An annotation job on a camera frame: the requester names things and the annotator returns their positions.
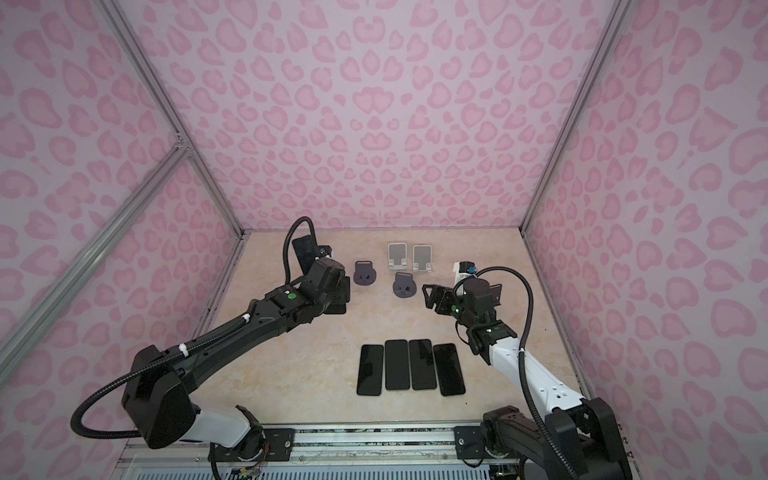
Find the blue phone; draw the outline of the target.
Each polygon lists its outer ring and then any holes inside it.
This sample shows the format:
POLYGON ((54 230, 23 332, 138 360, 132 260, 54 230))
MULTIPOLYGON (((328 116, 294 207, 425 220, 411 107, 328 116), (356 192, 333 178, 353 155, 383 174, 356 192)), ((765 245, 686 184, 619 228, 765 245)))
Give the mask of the blue phone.
POLYGON ((347 312, 347 304, 343 298, 334 299, 324 310, 326 315, 344 315, 347 312))

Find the purple phone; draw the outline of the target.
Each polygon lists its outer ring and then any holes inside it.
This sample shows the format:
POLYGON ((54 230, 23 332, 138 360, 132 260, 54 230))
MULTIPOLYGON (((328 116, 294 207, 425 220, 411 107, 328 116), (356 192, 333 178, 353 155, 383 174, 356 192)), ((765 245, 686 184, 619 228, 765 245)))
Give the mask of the purple phone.
POLYGON ((303 275, 311 269, 313 263, 319 257, 318 244, 311 234, 293 239, 291 241, 294 253, 303 275))

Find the black phone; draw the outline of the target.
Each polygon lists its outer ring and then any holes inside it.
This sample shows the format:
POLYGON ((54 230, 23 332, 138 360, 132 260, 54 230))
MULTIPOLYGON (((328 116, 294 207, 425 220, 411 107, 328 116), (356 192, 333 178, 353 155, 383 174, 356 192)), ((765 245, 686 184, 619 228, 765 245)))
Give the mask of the black phone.
POLYGON ((387 340, 384 344, 385 388, 389 391, 409 390, 410 363, 408 341, 387 340))
POLYGON ((408 342, 411 387, 413 390, 434 390, 438 386, 432 342, 428 339, 408 342))
POLYGON ((440 393, 443 396, 458 396, 466 393, 457 348, 453 343, 437 344, 433 347, 435 368, 440 393))

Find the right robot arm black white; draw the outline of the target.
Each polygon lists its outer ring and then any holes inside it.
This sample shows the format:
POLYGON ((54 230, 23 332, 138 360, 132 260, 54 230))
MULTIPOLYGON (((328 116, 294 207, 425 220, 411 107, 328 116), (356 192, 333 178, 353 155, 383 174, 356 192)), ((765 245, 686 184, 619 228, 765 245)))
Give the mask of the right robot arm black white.
POLYGON ((550 479, 629 479, 629 456, 611 407, 569 388, 531 355, 530 330, 515 332, 500 320, 499 288, 478 277, 453 287, 427 284, 427 309, 463 327, 473 354, 522 393, 528 411, 503 407, 483 416, 485 449, 541 467, 550 479))

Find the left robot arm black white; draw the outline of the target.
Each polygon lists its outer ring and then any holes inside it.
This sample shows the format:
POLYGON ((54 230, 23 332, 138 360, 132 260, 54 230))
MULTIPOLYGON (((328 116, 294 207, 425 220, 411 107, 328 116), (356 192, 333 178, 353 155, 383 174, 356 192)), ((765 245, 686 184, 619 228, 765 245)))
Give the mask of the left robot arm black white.
POLYGON ((232 413, 203 407, 193 402, 192 393, 254 347, 323 314, 345 313, 349 300, 344 266, 329 257, 318 259, 306 275, 251 301, 244 314, 210 332, 166 350, 140 350, 123 408, 151 449, 207 442, 234 459, 256 459, 266 444, 256 417, 241 405, 232 413))

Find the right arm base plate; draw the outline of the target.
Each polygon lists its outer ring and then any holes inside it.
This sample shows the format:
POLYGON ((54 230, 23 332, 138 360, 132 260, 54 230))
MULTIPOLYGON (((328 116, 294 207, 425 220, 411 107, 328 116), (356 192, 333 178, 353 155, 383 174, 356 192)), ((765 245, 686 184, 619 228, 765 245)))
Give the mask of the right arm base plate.
POLYGON ((488 458, 485 437, 479 424, 453 428, 456 457, 467 462, 488 458))

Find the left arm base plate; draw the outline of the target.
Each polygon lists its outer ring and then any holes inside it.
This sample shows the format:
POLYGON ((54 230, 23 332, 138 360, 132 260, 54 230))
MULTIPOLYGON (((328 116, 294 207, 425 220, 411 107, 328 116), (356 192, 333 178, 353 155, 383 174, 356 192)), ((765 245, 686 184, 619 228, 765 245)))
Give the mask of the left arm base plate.
POLYGON ((208 460, 224 463, 285 462, 290 459, 294 439, 294 429, 258 427, 248 432, 234 447, 214 445, 208 460))

